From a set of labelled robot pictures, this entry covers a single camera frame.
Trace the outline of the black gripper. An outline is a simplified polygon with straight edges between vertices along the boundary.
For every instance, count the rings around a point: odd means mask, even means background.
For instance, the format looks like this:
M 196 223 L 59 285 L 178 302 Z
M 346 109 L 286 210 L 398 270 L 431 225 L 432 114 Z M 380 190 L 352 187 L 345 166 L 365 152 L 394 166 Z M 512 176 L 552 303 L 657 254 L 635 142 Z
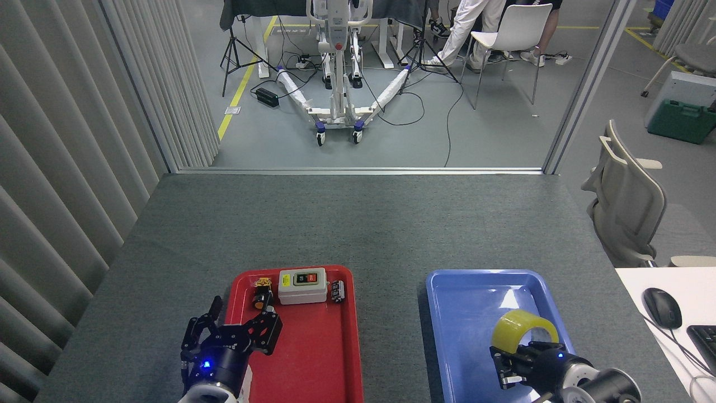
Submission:
M 577 355 L 564 350 L 539 350 L 529 345 L 517 345 L 516 352 L 512 353 L 490 346 L 490 354 L 498 364 L 501 390 L 516 385 L 526 385 L 534 390 L 562 390 L 566 372 L 572 365 L 580 363 Z
M 210 340 L 198 350 L 202 334 L 208 330 L 210 336 L 218 336 L 217 320 L 222 312 L 223 300 L 215 296 L 208 312 L 192 317 L 187 322 L 181 342 L 181 359 L 193 366 L 182 370 L 185 387 L 198 383 L 222 383 L 224 387 L 240 387 L 248 367 L 250 352 L 272 355 L 283 329 L 283 322 L 273 306 L 264 306 L 261 313 L 241 325 L 245 341 L 235 339 L 235 344 L 216 343 Z

